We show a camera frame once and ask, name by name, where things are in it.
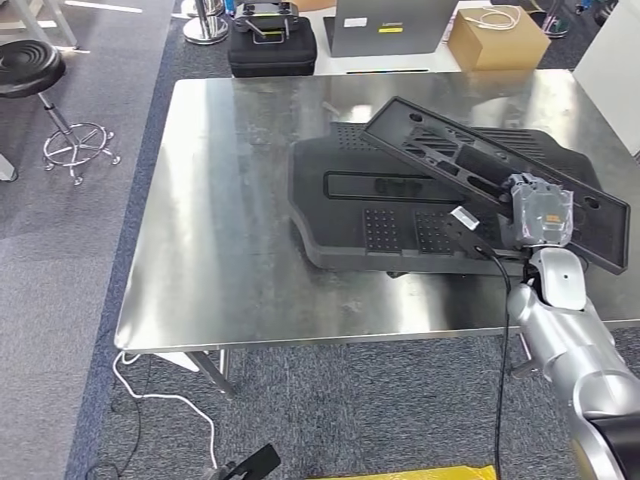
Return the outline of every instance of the white label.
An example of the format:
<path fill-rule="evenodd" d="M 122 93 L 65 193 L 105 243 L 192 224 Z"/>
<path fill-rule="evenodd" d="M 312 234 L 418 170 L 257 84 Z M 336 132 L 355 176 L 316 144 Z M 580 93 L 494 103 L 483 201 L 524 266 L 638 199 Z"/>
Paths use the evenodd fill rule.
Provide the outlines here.
<path fill-rule="evenodd" d="M 451 215 L 457 218 L 460 222 L 462 222 L 465 227 L 473 231 L 475 230 L 475 227 L 480 224 L 477 218 L 474 217 L 469 211 L 463 207 L 456 207 L 453 211 L 451 211 Z"/>
<path fill-rule="evenodd" d="M 366 26 L 367 26 L 367 17 L 345 18 L 344 19 L 344 28 L 366 27 Z"/>

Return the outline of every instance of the black foam tray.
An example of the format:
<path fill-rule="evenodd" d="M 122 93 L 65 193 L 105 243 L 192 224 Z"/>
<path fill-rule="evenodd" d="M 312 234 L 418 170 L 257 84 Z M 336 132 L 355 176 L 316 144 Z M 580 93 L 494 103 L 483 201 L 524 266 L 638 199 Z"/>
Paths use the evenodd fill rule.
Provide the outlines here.
<path fill-rule="evenodd" d="M 616 275 L 627 268 L 631 209 L 616 197 L 400 97 L 378 111 L 362 138 L 507 218 L 512 200 L 502 184 L 512 173 L 561 185 L 574 192 L 570 249 Z"/>

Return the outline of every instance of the black stool seat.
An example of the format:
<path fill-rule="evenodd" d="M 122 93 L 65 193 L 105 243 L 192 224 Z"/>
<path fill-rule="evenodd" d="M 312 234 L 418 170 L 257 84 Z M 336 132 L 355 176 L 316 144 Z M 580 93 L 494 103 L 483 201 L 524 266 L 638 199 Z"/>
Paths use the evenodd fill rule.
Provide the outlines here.
<path fill-rule="evenodd" d="M 0 46 L 0 97 L 21 98 L 44 92 L 66 67 L 57 49 L 38 40 Z"/>

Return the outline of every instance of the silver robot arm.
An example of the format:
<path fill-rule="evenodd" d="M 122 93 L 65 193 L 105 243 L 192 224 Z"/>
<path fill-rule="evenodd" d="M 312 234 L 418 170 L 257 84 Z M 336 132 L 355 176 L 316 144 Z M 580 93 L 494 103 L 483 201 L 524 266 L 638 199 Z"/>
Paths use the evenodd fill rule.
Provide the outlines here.
<path fill-rule="evenodd" d="M 573 229 L 573 194 L 530 174 L 512 175 L 513 217 L 503 243 L 533 252 L 523 283 L 507 298 L 531 359 L 565 408 L 571 444 L 584 480 L 640 480 L 640 380 L 616 350 L 614 337 L 586 296 L 580 259 L 563 248 Z M 472 258 L 506 257 L 475 233 L 463 207 L 445 230 Z"/>
<path fill-rule="evenodd" d="M 531 263 L 539 283 L 518 285 L 507 308 L 532 364 L 565 405 L 580 476 L 640 478 L 640 380 L 586 296 L 580 260 L 549 247 Z"/>

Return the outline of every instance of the stainless steel table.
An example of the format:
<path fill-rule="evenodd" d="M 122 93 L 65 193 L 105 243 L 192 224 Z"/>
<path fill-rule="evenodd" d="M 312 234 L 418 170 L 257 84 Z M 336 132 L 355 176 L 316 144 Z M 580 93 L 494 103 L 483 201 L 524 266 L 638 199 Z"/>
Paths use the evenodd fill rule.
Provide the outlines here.
<path fill-rule="evenodd" d="M 640 168 L 569 72 L 183 80 L 174 92 L 115 345 L 201 352 L 499 332 L 500 277 L 394 280 L 321 271 L 305 258 L 288 217 L 289 145 L 328 134 L 331 121 L 366 122 L 392 95 L 469 125 L 540 129 L 588 155 L 603 188 L 632 207 L 629 270 L 615 277 L 592 266 L 589 294 L 610 326 L 638 322 Z"/>

